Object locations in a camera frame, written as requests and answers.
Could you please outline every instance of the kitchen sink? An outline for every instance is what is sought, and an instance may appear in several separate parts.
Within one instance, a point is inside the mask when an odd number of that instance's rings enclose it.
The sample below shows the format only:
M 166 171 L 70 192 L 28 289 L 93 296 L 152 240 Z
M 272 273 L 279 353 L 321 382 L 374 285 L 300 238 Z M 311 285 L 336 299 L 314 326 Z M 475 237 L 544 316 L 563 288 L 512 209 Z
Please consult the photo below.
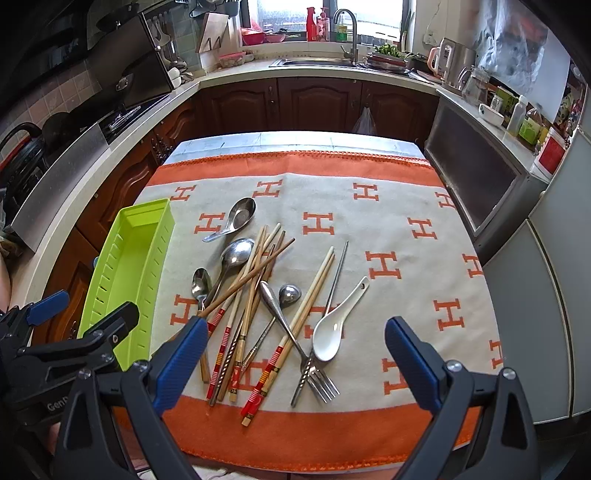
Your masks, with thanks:
M 348 67 L 351 69 L 357 68 L 353 65 L 350 60 L 346 59 L 311 59 L 311 58 L 300 58 L 300 59 L 279 59 L 271 63 L 269 67 Z

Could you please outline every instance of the green vegetables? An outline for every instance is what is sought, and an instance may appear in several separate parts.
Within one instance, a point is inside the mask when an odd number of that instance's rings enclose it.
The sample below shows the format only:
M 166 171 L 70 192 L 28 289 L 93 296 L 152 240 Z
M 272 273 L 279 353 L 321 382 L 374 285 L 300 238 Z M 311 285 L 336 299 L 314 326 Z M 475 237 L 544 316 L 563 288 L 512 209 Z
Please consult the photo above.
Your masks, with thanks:
M 392 57 L 398 57 L 399 59 L 403 59 L 406 56 L 405 53 L 398 51 L 395 45 L 390 45 L 389 43 L 375 47 L 375 51 L 382 55 L 390 55 Z

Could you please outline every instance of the table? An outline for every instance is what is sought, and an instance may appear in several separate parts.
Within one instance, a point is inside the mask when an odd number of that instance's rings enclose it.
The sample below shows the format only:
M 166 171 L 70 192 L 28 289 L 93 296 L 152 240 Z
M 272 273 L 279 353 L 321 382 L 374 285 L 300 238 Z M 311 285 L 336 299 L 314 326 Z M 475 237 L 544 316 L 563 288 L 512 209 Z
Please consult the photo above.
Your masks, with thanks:
M 226 397 L 212 409 L 203 401 L 207 386 L 199 372 L 191 377 L 178 406 L 164 416 L 184 451 L 291 472 L 403 461 L 429 415 L 416 406 L 384 345 L 384 323 L 395 314 L 444 359 L 457 358 L 472 371 L 500 370 L 501 347 L 482 269 L 455 206 L 420 150 L 407 142 L 325 132 L 193 140 L 179 145 L 154 174 L 138 203 L 170 198 L 176 225 L 155 305 L 151 352 L 195 314 L 193 272 L 205 267 L 215 278 L 225 246 L 200 240 L 225 223 L 227 209 L 244 196 L 255 198 L 257 210 L 239 236 L 253 238 L 262 225 L 281 222 L 287 238 L 296 238 L 278 259 L 271 287 L 290 282 L 305 292 L 329 246 L 340 255 L 348 240 L 335 304 L 364 275 L 370 288 L 347 319 L 337 357 L 326 366 L 340 396 L 320 405 L 306 389 L 292 410 L 300 364 L 292 354 L 252 424 L 241 425 L 241 407 L 282 337 L 274 328 L 244 375 L 235 405 Z M 299 337 L 308 351 L 331 282 Z M 291 308 L 288 319 L 295 312 Z M 257 311 L 247 348 L 268 318 L 264 308 Z M 211 369 L 224 324 L 208 345 Z M 469 440 L 475 420 L 471 412 L 459 442 Z

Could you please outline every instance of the metal screw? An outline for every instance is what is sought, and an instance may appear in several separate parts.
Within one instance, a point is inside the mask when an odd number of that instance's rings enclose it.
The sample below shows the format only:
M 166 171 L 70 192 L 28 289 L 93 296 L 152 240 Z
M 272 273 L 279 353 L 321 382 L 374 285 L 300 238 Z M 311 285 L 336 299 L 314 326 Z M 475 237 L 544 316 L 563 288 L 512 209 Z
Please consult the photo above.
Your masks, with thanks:
M 133 365 L 140 372 L 145 372 L 148 369 L 148 362 L 146 360 L 136 360 Z
M 86 380 L 90 378 L 92 372 L 88 368 L 83 368 L 82 370 L 78 370 L 78 378 L 81 380 Z
M 450 372 L 458 373 L 462 369 L 462 364 L 457 360 L 450 360 L 445 364 Z
M 517 377 L 517 374 L 512 368 L 505 368 L 503 369 L 503 377 L 505 377 L 507 380 L 514 380 L 515 377 Z

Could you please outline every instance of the window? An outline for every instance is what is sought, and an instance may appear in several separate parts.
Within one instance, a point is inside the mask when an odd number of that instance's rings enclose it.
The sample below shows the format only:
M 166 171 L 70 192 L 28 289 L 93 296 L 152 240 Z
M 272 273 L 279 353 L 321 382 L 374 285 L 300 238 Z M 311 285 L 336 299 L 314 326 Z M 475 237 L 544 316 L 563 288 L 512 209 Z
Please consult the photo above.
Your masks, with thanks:
M 338 8 L 351 10 L 357 18 L 358 33 L 380 40 L 400 40 L 400 24 L 403 9 L 407 11 L 409 0 L 248 0 L 243 1 L 243 24 L 252 28 L 278 31 L 285 28 L 290 32 L 306 30 L 307 8 L 314 6 L 316 15 L 327 7 L 329 16 Z M 343 14 L 348 29 L 353 28 L 350 16 Z

